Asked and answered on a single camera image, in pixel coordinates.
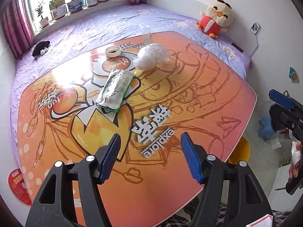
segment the white wall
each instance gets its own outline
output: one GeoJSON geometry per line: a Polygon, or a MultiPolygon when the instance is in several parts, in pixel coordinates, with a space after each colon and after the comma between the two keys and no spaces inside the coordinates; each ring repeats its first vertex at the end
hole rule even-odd
{"type": "Polygon", "coordinates": [[[16,219],[22,225],[25,225],[29,207],[17,200],[8,185],[10,172],[18,168],[10,137],[11,88],[15,74],[16,61],[0,26],[0,194],[16,219]]]}
{"type": "MultiPolygon", "coordinates": [[[[216,0],[197,0],[209,4],[216,0]]],[[[256,110],[268,116],[271,101],[268,92],[288,90],[291,97],[303,103],[302,84],[291,83],[289,67],[293,67],[303,82],[303,20],[291,0],[225,0],[235,13],[235,22],[228,35],[241,47],[243,30],[254,22],[261,25],[257,39],[259,48],[252,56],[253,69],[247,81],[255,90],[256,110]]]]}

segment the red shirt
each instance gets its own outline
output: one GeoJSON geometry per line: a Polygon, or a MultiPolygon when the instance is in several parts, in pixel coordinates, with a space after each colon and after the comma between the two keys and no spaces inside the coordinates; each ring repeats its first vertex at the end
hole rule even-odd
{"type": "Polygon", "coordinates": [[[210,33],[214,33],[215,35],[219,34],[221,31],[221,27],[210,17],[203,16],[200,24],[202,25],[202,31],[209,35],[210,33]]]}

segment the silver screw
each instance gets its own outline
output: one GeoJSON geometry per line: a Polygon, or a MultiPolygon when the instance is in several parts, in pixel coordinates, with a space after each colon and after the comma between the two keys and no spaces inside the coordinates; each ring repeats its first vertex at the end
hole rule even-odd
{"type": "Polygon", "coordinates": [[[55,167],[60,167],[62,164],[63,164],[62,161],[57,161],[57,162],[55,163],[55,167]]]}
{"type": "Polygon", "coordinates": [[[210,154],[210,155],[207,155],[207,159],[214,161],[216,159],[216,157],[214,155],[210,154]]]}
{"type": "Polygon", "coordinates": [[[239,162],[239,164],[240,164],[240,166],[242,166],[242,167],[247,166],[247,163],[246,163],[245,161],[243,161],[243,160],[241,160],[241,161],[239,162]]]}
{"type": "Polygon", "coordinates": [[[93,161],[94,160],[94,156],[93,155],[89,155],[86,157],[87,161],[93,161]]]}

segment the cartoon character print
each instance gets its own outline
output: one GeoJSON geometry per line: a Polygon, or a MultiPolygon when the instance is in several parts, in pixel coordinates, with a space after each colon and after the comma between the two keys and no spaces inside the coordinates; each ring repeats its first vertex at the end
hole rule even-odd
{"type": "Polygon", "coordinates": [[[87,154],[95,154],[99,147],[109,143],[113,134],[118,133],[121,136],[121,149],[117,161],[123,159],[133,124],[133,111],[126,100],[139,88],[140,80],[132,80],[118,113],[97,109],[94,103],[102,93],[109,73],[113,69],[133,70],[135,57],[130,53],[121,53],[115,58],[108,58],[105,54],[92,56],[91,71],[85,72],[80,81],[73,82],[72,88],[61,92],[61,101],[51,108],[54,120],[77,112],[72,118],[70,132],[87,154]]]}

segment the tabletop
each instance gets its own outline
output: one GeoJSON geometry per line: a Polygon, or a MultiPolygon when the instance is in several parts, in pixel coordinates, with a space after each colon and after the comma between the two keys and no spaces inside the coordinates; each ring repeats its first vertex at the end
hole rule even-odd
{"type": "MultiPolygon", "coordinates": [[[[150,71],[133,66],[144,47],[137,36],[81,54],[30,84],[20,100],[18,146],[24,180],[34,199],[54,162],[79,162],[107,145],[114,133],[121,149],[110,178],[99,186],[114,227],[152,227],[176,213],[202,189],[191,177],[180,146],[194,143],[225,161],[256,103],[252,88],[212,53],[175,33],[153,33],[172,53],[150,71]],[[107,58],[105,49],[123,53],[107,58]],[[136,72],[118,113],[94,101],[113,69],[136,72]]],[[[85,224],[77,182],[78,222],[85,224]]]]}

